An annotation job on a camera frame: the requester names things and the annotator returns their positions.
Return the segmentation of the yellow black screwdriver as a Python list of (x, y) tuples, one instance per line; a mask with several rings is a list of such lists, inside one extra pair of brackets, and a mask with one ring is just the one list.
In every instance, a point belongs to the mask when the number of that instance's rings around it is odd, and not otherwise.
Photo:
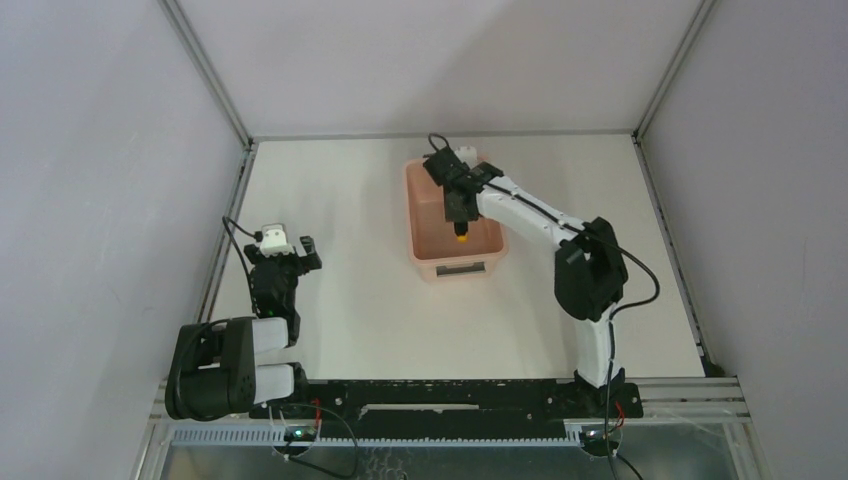
[(455, 236), (460, 243), (465, 243), (465, 242), (468, 241), (469, 226), (466, 222), (454, 223), (453, 229), (454, 229)]

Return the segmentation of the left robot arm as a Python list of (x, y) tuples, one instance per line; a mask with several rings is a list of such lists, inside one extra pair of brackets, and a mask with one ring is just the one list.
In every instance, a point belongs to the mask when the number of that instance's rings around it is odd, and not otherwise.
[(251, 316), (180, 329), (164, 396), (171, 418), (213, 421), (269, 400), (290, 417), (310, 409), (313, 392), (296, 380), (295, 364), (257, 363), (260, 353), (292, 347), (299, 339), (299, 279), (322, 268), (314, 239), (300, 241), (302, 255), (290, 244), (272, 246), (266, 240), (243, 248), (242, 258), (250, 264)]

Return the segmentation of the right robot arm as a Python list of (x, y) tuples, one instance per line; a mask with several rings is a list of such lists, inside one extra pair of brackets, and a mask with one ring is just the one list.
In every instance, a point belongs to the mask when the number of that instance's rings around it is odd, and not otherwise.
[(423, 167), (442, 189), (445, 219), (457, 231), (486, 218), (552, 252), (554, 297), (575, 325), (579, 406), (592, 416), (617, 416), (617, 390), (624, 377), (612, 319), (628, 272), (610, 223), (601, 217), (585, 222), (558, 211), (499, 168), (485, 161), (470, 165), (449, 147), (426, 156)]

